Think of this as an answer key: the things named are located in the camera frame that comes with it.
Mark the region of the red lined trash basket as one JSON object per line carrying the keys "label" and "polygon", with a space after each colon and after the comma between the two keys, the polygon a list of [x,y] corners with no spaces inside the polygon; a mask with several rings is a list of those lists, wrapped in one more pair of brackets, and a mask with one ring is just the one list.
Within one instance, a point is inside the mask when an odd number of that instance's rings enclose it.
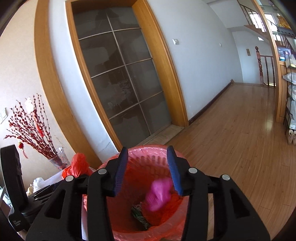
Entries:
{"label": "red lined trash basket", "polygon": [[[157,211],[149,211],[145,196],[154,180],[171,176],[167,163],[167,147],[147,145],[130,148],[121,191],[107,198],[108,213],[115,240],[181,240],[188,198],[172,188],[171,199]],[[143,230],[133,218],[131,208],[141,204],[142,212],[151,224]]]}

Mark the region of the black speaker box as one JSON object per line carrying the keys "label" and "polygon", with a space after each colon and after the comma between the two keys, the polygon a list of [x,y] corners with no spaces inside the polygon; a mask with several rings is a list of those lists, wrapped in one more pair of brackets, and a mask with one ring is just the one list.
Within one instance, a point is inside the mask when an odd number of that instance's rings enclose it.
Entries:
{"label": "black speaker box", "polygon": [[29,203],[22,179],[20,156],[15,145],[1,148],[1,169],[13,208],[25,216]]}

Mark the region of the dark green wrapper trash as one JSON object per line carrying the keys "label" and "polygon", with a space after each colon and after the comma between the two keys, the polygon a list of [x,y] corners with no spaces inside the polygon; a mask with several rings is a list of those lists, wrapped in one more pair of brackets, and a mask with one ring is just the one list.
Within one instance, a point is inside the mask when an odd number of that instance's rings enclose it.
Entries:
{"label": "dark green wrapper trash", "polygon": [[137,222],[140,223],[143,230],[148,230],[151,227],[151,224],[147,221],[147,219],[143,215],[141,204],[132,206],[131,213],[133,218],[135,218]]}

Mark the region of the pink plastic trash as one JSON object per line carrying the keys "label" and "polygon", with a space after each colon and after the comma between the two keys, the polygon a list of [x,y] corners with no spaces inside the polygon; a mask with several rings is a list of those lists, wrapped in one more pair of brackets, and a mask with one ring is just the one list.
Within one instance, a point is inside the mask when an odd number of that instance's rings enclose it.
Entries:
{"label": "pink plastic trash", "polygon": [[145,196],[145,205],[149,211],[157,211],[171,199],[171,178],[154,180]]}

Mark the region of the white wall switch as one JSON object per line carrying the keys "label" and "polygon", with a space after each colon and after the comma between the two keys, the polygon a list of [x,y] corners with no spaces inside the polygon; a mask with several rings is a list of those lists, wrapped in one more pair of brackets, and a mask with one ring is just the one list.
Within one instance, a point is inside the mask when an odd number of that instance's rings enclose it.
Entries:
{"label": "white wall switch", "polygon": [[178,44],[179,44],[178,39],[172,39],[172,41],[173,41],[173,44],[174,44],[174,45],[178,45]]}

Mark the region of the glass panel sliding door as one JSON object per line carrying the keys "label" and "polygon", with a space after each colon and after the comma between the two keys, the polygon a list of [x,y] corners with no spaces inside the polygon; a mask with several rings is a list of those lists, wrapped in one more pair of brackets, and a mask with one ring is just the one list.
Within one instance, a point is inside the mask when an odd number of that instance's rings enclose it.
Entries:
{"label": "glass panel sliding door", "polygon": [[95,92],[125,147],[171,124],[171,116],[132,8],[74,13],[75,27]]}

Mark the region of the clear glass vase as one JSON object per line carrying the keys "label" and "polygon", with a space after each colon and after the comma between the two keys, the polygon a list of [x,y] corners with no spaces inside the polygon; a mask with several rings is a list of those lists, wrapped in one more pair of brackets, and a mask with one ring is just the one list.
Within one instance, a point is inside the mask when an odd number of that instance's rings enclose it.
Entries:
{"label": "clear glass vase", "polygon": [[70,162],[64,152],[63,147],[59,147],[56,149],[57,155],[50,159],[50,163],[52,163],[56,168],[60,171],[70,166]]}

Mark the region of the wooden stair railing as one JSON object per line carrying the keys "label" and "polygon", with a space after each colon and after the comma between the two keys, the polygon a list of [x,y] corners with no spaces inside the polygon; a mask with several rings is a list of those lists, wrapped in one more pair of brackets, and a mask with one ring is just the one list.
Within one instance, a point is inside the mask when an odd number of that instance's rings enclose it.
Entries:
{"label": "wooden stair railing", "polygon": [[257,46],[255,46],[255,51],[259,67],[260,84],[275,88],[276,80],[273,56],[260,54]]}

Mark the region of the red berry branch bouquet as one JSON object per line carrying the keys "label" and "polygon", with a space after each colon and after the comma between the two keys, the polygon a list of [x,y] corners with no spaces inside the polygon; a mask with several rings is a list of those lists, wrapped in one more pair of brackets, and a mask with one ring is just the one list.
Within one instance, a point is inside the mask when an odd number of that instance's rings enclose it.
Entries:
{"label": "red berry branch bouquet", "polygon": [[5,139],[15,138],[20,143],[31,146],[48,160],[58,155],[50,133],[45,104],[40,94],[36,93],[29,99],[28,109],[25,109],[24,103],[17,100],[15,106],[11,108],[8,124]]}

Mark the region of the red plastic bag trash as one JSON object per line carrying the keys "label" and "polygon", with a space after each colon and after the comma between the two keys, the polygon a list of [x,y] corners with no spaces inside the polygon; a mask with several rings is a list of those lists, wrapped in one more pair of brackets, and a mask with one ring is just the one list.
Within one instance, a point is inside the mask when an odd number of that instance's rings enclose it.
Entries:
{"label": "red plastic bag trash", "polygon": [[83,175],[90,176],[92,173],[93,171],[86,161],[86,156],[82,153],[76,153],[72,158],[71,165],[62,171],[62,178],[65,179],[67,176],[78,178]]}

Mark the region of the plush toys pile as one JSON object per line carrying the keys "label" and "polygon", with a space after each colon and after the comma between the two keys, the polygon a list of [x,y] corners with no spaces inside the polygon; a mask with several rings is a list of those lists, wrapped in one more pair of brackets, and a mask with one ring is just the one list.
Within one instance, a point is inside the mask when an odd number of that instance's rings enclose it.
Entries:
{"label": "plush toys pile", "polygon": [[32,195],[33,193],[37,192],[38,190],[42,189],[45,186],[45,180],[41,177],[36,178],[32,184],[27,189],[27,196]]}

